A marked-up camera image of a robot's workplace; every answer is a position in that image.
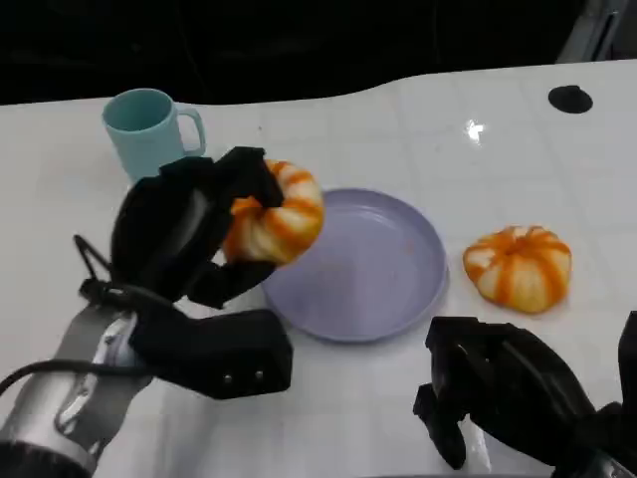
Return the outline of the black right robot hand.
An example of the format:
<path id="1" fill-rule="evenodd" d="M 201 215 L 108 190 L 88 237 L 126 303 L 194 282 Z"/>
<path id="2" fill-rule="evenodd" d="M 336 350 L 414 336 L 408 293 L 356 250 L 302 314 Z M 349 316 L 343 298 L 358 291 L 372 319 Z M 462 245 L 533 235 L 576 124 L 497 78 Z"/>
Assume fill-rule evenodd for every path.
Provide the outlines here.
<path id="1" fill-rule="evenodd" d="M 467 458 L 459 427 L 465 418 L 510 448 L 557 466 L 576 425 L 595 412 L 566 362 L 525 329 L 435 317 L 425 346 L 431 380 L 419 386 L 413 412 L 454 470 Z"/>

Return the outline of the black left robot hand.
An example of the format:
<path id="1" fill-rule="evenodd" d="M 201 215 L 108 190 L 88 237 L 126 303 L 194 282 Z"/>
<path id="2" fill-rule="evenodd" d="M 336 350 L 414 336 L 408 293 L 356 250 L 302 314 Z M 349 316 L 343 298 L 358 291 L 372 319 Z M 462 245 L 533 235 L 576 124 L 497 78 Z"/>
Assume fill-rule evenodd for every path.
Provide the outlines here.
<path id="1" fill-rule="evenodd" d="M 279 206 L 283 193 L 259 147 L 236 146 L 218 160 L 188 156 L 139 180 L 126 195 L 110 239 L 112 276 L 171 303 L 214 309 L 258 286 L 276 269 L 256 259 L 212 258 L 228 238 L 233 202 Z"/>

